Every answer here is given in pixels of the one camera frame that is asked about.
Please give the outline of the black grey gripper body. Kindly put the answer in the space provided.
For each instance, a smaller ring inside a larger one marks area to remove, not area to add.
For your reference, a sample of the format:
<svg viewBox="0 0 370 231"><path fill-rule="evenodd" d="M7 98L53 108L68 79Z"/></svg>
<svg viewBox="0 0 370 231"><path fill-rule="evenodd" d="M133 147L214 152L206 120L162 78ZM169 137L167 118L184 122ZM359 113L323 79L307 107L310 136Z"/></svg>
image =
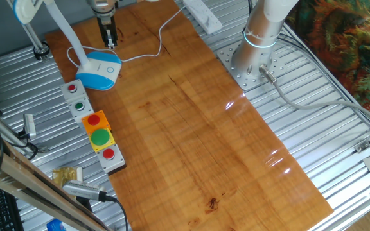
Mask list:
<svg viewBox="0 0 370 231"><path fill-rule="evenodd" d="M116 32L116 25L113 15L97 15L98 26L102 33L106 33L109 30L111 33Z"/></svg>

